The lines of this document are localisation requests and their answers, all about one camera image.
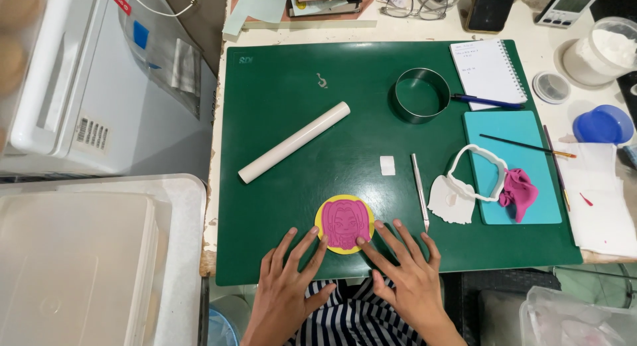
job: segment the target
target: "red label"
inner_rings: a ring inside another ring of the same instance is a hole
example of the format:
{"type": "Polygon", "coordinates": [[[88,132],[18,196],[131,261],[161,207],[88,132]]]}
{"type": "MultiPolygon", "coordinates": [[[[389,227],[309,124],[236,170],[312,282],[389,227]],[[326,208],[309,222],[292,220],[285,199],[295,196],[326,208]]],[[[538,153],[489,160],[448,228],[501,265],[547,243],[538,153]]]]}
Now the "red label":
{"type": "Polygon", "coordinates": [[[120,6],[120,8],[122,8],[126,15],[131,16],[131,6],[126,2],[126,0],[115,0],[115,2],[120,6]]]}

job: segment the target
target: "smartphone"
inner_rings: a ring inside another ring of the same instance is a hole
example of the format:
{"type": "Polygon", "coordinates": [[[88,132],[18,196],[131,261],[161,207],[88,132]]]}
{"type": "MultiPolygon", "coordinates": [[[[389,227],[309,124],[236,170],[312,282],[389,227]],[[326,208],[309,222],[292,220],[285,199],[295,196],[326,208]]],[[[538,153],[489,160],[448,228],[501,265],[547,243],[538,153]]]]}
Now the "smartphone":
{"type": "Polygon", "coordinates": [[[475,0],[469,17],[466,31],[472,33],[497,34],[505,28],[511,7],[515,0],[475,0]]]}

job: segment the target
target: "small white eraser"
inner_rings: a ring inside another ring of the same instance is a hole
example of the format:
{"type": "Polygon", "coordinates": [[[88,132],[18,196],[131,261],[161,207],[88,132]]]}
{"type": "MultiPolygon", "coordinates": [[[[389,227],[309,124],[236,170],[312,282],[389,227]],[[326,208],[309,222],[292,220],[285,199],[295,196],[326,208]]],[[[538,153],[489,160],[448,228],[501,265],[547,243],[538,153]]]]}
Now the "small white eraser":
{"type": "Polygon", "coordinates": [[[384,176],[395,176],[396,169],[394,167],[393,155],[380,156],[380,174],[384,176]]]}

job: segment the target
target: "white cookie cutter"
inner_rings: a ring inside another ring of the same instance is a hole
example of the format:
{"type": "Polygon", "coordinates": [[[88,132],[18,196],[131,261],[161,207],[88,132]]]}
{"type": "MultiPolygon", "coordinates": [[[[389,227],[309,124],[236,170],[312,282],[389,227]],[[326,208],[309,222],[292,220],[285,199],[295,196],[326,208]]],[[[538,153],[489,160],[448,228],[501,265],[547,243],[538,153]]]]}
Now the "white cookie cutter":
{"type": "Polygon", "coordinates": [[[454,164],[451,166],[451,169],[447,173],[447,179],[454,187],[458,188],[459,192],[461,192],[462,194],[468,197],[474,197],[476,199],[479,199],[485,202],[496,202],[500,198],[500,193],[502,193],[502,189],[505,187],[505,176],[506,176],[505,169],[506,168],[508,167],[506,166],[505,160],[499,158],[497,155],[493,154],[493,152],[486,150],[484,148],[480,148],[477,145],[466,145],[460,150],[460,152],[458,152],[458,155],[456,156],[456,160],[454,161],[454,164]],[[457,180],[452,175],[453,171],[456,170],[456,165],[458,165],[458,160],[460,159],[460,156],[466,150],[470,150],[475,154],[482,155],[482,157],[485,157],[487,160],[489,160],[489,162],[495,164],[498,167],[498,182],[496,182],[496,187],[494,187],[493,191],[491,191],[490,197],[483,197],[482,195],[473,193],[473,191],[468,188],[469,187],[468,185],[466,185],[461,180],[457,180]]]}

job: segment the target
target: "hand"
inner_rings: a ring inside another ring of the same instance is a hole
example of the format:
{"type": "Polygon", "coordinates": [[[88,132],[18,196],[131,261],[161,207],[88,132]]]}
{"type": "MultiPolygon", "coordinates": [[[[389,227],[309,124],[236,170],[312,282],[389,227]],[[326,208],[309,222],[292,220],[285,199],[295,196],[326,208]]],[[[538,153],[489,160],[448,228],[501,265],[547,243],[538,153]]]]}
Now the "hand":
{"type": "Polygon", "coordinates": [[[336,284],[328,284],[320,292],[305,298],[305,290],[317,274],[327,250],[327,235],[324,235],[308,265],[298,272],[299,260],[319,232],[316,226],[292,250],[283,267],[283,256],[296,231],[291,228],[278,247],[261,260],[259,286],[242,346],[282,345],[312,312],[327,302],[336,288],[336,284]]]}
{"type": "Polygon", "coordinates": [[[440,253],[434,241],[425,232],[420,233],[422,241],[429,249],[427,262],[407,228],[399,219],[394,226],[405,246],[385,227],[382,221],[374,222],[376,231],[394,250],[400,266],[394,266],[377,252],[365,239],[358,237],[356,243],[370,260],[381,269],[395,287],[385,285],[378,270],[372,270],[374,293],[391,305],[400,317],[414,328],[429,346],[456,346],[466,342],[456,331],[442,306],[440,295],[440,253]]]}

